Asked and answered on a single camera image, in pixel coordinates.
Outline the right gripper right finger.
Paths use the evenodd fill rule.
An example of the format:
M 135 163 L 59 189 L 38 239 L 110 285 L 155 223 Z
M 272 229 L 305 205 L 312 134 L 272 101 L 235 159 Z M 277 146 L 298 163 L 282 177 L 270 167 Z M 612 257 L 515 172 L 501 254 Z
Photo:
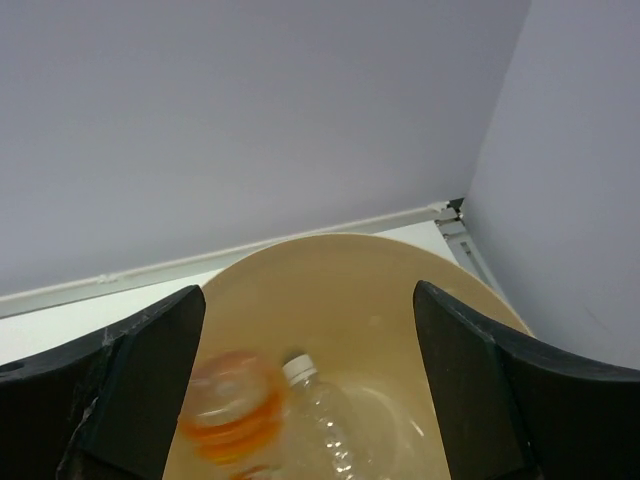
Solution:
M 426 281 L 413 309 L 452 478 L 638 478 L 637 370 L 546 344 Z

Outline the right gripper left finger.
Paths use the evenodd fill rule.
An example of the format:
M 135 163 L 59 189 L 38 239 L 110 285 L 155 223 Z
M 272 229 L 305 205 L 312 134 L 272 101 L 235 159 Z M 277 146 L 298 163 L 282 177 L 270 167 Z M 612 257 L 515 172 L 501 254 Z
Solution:
M 189 286 L 2 365 L 2 478 L 162 478 L 205 309 Z

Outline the orange bottle white cap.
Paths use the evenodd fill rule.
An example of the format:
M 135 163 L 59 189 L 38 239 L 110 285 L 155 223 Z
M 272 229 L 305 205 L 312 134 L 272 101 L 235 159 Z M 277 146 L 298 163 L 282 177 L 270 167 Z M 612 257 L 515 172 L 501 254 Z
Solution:
M 280 370 L 259 353 L 228 351 L 193 370 L 179 428 L 215 479 L 274 479 L 284 403 Z

